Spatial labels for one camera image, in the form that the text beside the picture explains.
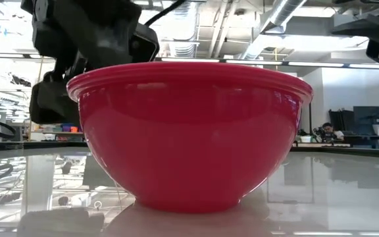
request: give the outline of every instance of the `man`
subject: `man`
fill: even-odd
[[[343,132],[341,132],[341,131],[334,131],[333,125],[330,124],[329,122],[326,122],[325,124],[323,124],[322,127],[323,127],[324,131],[326,131],[326,132],[332,132],[336,136],[337,139],[339,139],[341,141],[344,140],[344,136],[345,135],[343,134]]]

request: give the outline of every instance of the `red bowl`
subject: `red bowl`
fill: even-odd
[[[138,63],[68,85],[90,149],[140,203],[204,213],[237,204],[285,159],[312,88],[261,68]]]

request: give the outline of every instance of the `white wall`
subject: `white wall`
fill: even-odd
[[[303,77],[306,83],[310,84],[314,90],[314,98],[311,101],[311,114],[313,128],[322,125],[325,122],[326,115],[322,110],[324,106],[324,89],[322,86],[322,69],[318,68]],[[306,132],[309,132],[309,105],[302,106],[301,126]]]
[[[353,110],[353,106],[379,106],[379,70],[319,68],[303,77],[314,89],[313,128],[330,121],[329,110]],[[301,128],[309,131],[308,105]]]

